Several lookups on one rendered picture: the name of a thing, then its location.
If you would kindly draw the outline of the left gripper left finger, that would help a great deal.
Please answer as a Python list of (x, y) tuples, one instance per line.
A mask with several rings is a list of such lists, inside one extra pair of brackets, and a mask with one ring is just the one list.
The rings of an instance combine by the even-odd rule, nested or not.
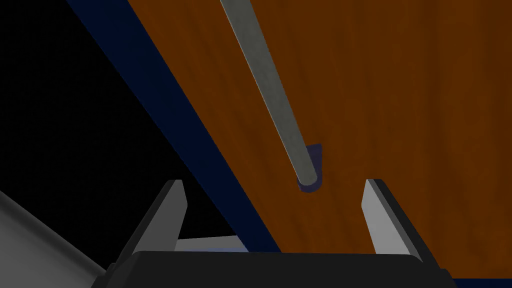
[(168, 180), (131, 235), (122, 253), (174, 251), (187, 207), (183, 181)]

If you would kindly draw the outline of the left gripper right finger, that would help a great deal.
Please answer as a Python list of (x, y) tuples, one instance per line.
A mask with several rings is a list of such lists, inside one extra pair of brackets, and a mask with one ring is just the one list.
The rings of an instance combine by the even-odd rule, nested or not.
[(367, 179), (361, 201), (377, 254), (411, 255), (422, 261), (421, 237), (381, 179)]

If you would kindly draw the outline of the brown wooden cupboard door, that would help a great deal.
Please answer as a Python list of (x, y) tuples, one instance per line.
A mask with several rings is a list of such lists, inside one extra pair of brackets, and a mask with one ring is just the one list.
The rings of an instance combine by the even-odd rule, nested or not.
[(128, 2), (282, 252), (371, 253), (382, 179), (453, 277), (512, 278), (512, 0), (250, 0), (312, 193), (220, 0)]

